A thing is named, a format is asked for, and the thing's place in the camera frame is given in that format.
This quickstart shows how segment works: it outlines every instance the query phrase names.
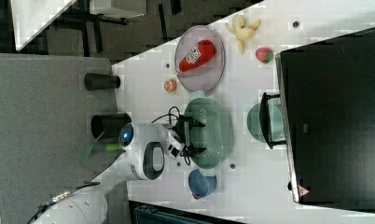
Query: red triangle sticker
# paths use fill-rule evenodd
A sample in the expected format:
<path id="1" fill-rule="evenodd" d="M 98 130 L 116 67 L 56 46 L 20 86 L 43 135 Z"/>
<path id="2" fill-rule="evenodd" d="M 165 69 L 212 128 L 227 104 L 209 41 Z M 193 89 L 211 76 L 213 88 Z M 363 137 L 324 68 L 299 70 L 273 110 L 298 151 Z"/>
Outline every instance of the red triangle sticker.
<path id="1" fill-rule="evenodd" d="M 304 195 L 310 193 L 310 191 L 307 190 L 307 189 L 305 189 L 304 187 L 302 187 L 300 185 L 298 185 L 298 187 L 299 187 L 299 195 L 300 195 L 300 197 L 303 197 Z"/>

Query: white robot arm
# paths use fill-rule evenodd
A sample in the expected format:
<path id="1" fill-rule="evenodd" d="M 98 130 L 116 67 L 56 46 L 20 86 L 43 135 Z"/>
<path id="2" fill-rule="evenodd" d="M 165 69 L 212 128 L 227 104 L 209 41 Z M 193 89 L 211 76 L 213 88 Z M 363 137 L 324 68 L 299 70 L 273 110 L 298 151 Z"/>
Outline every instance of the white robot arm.
<path id="1" fill-rule="evenodd" d="M 33 223 L 103 223 L 107 193 L 122 182 L 158 178 L 164 169 L 164 154 L 174 159 L 185 146 L 174 131 L 162 124 L 127 124 L 120 132 L 119 142 L 125 153 L 88 186 L 53 198 Z"/>

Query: black chair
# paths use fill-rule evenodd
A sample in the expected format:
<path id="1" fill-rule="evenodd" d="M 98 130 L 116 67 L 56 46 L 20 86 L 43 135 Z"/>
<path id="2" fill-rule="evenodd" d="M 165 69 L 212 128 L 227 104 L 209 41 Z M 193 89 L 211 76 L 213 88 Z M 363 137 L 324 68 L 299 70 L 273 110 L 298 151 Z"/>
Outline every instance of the black chair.
<path id="1" fill-rule="evenodd" d="M 94 27 L 96 51 L 103 51 L 101 39 L 100 17 L 89 12 L 89 0 L 78 0 L 77 6 L 68 8 L 57 20 L 51 24 L 56 30 L 72 29 L 82 33 L 83 51 L 85 57 L 90 57 L 89 35 L 87 24 L 92 22 Z"/>

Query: black container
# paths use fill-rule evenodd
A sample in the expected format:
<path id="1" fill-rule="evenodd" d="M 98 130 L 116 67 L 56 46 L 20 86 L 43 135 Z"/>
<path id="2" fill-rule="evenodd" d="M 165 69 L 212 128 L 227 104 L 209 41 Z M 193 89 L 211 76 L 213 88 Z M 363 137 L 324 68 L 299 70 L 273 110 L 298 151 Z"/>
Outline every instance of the black container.
<path id="1" fill-rule="evenodd" d="M 85 75 L 85 87 L 88 91 L 117 89 L 120 87 L 120 78 L 88 73 Z"/>
<path id="2" fill-rule="evenodd" d="M 100 136 L 102 132 L 104 132 L 102 139 L 118 138 L 120 130 L 131 122 L 132 119 L 126 113 L 95 115 L 91 119 L 91 133 L 94 138 Z"/>

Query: red object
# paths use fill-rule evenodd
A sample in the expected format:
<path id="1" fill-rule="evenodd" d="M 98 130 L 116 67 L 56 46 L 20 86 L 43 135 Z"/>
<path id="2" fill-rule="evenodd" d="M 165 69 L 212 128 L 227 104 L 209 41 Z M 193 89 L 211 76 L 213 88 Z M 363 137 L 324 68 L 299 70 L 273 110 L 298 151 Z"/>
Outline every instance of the red object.
<path id="1" fill-rule="evenodd" d="M 259 48 L 256 53 L 257 59 L 262 63 L 269 63 L 274 57 L 274 53 L 269 48 Z"/>
<path id="2" fill-rule="evenodd" d="M 193 198 L 196 199 L 196 200 L 199 200 L 199 199 L 200 199 L 200 198 L 197 197 L 195 194 L 191 194 L 191 195 L 193 195 Z"/>
<path id="3" fill-rule="evenodd" d="M 202 66 L 208 63 L 215 55 L 215 46 L 209 40 L 202 40 L 191 48 L 190 52 L 175 68 L 177 74 Z"/>

